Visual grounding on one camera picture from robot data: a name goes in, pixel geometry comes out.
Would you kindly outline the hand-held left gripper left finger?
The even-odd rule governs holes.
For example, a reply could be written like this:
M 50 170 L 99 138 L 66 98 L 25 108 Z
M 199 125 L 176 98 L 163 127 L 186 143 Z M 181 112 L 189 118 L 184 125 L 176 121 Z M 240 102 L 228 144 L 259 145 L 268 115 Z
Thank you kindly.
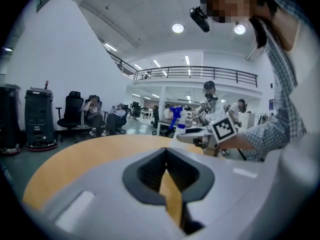
M 138 153 L 89 169 L 27 214 L 49 240 L 183 240 L 186 234 L 167 212 L 166 200 L 143 183 L 166 170 L 151 161 L 164 148 Z

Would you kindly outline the black mobile cabinet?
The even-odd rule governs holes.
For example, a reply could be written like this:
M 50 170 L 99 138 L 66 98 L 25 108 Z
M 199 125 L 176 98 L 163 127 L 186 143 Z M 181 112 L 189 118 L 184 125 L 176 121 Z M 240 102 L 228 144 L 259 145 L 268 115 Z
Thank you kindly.
M 32 87 L 26 91 L 24 122 L 26 148 L 29 151 L 47 151 L 58 145 L 52 101 L 51 90 Z
M 20 152 L 19 90 L 15 84 L 0 84 L 0 155 Z

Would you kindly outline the white background desk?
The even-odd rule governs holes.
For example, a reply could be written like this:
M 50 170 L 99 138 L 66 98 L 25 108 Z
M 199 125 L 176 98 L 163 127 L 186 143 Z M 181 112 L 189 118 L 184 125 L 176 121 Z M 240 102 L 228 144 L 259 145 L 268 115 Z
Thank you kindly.
M 160 135 L 160 131 L 161 131 L 161 127 L 162 126 L 170 126 L 171 125 L 172 120 L 171 119 L 162 119 L 158 121 L 158 125 L 157 125 L 157 131 L 156 131 L 156 135 L 159 136 Z

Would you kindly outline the checked shirt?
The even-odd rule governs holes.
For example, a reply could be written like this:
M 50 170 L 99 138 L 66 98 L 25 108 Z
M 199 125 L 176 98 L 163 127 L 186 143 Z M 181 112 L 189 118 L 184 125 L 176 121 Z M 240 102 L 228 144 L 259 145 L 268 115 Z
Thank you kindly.
M 292 16 L 295 16 L 310 28 L 313 26 L 309 19 L 306 17 L 302 8 L 296 4 L 294 0 L 275 0 L 279 5 L 283 6 Z M 288 51 L 285 51 L 280 42 L 272 34 L 271 29 L 265 24 L 262 24 L 266 30 L 266 55 L 272 66 L 275 88 L 274 88 L 274 108 L 276 110 L 275 117 L 285 118 L 288 120 L 290 128 L 295 129 L 299 122 L 303 123 L 297 109 L 293 102 L 290 100 L 290 94 L 297 86 L 294 67 L 291 63 Z

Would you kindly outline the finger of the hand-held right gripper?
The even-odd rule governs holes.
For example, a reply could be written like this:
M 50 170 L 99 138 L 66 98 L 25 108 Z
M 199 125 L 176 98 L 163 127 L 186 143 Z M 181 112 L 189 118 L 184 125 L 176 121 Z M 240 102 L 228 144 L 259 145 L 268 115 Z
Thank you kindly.
M 186 134 L 193 134 L 193 133 L 205 133 L 207 131 L 206 127 L 189 127 L 185 130 Z
M 208 142 L 212 134 L 201 132 L 181 133 L 176 136 L 180 142 Z

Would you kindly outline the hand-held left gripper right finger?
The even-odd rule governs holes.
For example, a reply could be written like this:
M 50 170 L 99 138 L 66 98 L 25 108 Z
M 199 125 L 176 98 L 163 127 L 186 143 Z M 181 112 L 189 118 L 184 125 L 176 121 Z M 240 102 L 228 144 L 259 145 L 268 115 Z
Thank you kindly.
M 263 240 L 257 216 L 273 180 L 273 156 L 246 162 L 166 149 L 167 169 L 181 191 L 184 228 L 197 240 Z

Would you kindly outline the person's right forearm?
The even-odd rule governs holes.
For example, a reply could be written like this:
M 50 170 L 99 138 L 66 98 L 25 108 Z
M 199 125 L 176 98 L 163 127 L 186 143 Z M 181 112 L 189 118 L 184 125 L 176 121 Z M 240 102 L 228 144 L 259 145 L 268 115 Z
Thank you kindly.
M 275 117 L 272 120 L 253 126 L 235 136 L 221 142 L 221 150 L 239 149 L 246 160 L 260 162 L 270 151 L 284 148 L 290 141 L 306 133 L 302 122 L 297 128 L 290 128 L 289 121 L 285 118 Z

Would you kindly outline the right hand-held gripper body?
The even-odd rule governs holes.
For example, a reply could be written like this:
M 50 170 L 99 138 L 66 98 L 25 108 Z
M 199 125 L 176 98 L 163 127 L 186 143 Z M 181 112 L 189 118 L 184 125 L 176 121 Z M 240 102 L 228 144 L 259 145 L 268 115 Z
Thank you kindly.
M 207 149 L 217 149 L 218 145 L 237 134 L 235 124 L 226 114 L 212 120 L 205 126 L 205 135 L 208 138 Z

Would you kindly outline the white t-shirt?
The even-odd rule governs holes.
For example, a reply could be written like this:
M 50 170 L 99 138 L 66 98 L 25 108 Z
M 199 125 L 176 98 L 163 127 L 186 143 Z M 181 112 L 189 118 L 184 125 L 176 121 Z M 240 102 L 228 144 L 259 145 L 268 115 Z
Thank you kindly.
M 293 48 L 286 54 L 297 81 L 290 100 L 306 132 L 320 133 L 320 41 L 315 31 L 299 21 Z

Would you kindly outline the round wooden table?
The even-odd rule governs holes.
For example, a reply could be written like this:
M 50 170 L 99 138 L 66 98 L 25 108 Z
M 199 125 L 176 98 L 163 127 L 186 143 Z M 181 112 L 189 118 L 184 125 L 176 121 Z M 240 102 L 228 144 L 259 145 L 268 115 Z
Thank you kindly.
M 168 147 L 199 155 L 204 153 L 194 144 L 156 135 L 125 134 L 82 141 L 59 151 L 44 162 L 29 180 L 22 201 L 40 210 L 56 192 L 95 166 Z

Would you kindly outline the black mezzanine railing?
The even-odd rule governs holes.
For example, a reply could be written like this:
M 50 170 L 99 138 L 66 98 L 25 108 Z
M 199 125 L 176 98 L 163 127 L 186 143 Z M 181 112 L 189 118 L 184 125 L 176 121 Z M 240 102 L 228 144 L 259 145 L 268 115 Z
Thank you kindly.
M 258 86 L 258 76 L 241 70 L 234 70 L 222 67 L 211 66 L 167 66 L 155 67 L 139 70 L 120 59 L 112 52 L 107 52 L 111 59 L 119 66 L 124 76 L 134 81 L 162 80 L 162 79 L 204 79 L 204 80 L 222 80 L 236 84 L 245 84 L 249 86 Z M 147 71 L 150 71 L 150 78 L 144 79 Z

